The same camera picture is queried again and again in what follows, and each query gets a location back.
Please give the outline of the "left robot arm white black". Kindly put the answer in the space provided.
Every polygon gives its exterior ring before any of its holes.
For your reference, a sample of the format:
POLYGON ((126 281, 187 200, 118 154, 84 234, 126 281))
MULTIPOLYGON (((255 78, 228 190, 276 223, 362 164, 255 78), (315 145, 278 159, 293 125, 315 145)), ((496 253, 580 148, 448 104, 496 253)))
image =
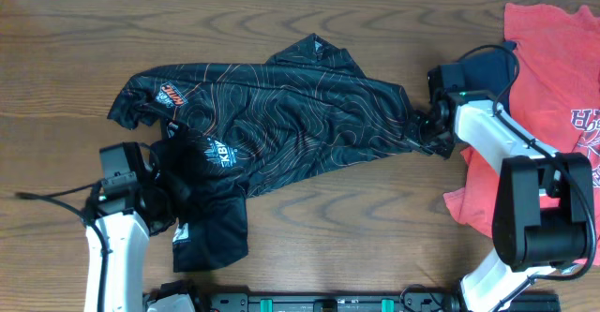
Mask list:
POLYGON ((86 311, 194 311, 182 282, 143 293, 149 239, 174 224, 167 193, 134 172, 100 181, 84 207, 89 265, 86 311))

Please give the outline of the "black patterned sports jersey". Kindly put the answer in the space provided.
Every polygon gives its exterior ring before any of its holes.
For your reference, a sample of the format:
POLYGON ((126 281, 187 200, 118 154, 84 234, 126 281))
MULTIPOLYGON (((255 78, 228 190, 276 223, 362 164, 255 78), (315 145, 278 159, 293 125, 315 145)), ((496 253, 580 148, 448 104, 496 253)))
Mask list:
POLYGON ((109 118, 161 121, 159 181, 176 201, 177 272, 248 253, 246 201, 329 171, 413 150, 413 108, 397 84, 367 77, 348 51, 310 35, 262 64, 193 63, 133 75, 109 118))

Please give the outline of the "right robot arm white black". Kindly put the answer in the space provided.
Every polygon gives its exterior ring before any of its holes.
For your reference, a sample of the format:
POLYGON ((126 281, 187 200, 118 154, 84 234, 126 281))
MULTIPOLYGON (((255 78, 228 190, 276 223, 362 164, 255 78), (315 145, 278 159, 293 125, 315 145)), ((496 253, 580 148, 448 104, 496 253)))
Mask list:
POLYGON ((506 311, 537 281, 571 281, 592 268, 598 237, 583 154, 539 141, 484 91, 435 98, 430 114, 409 117, 404 135, 428 155, 449 154, 463 141, 499 176, 493 248, 442 298, 442 311, 506 311))

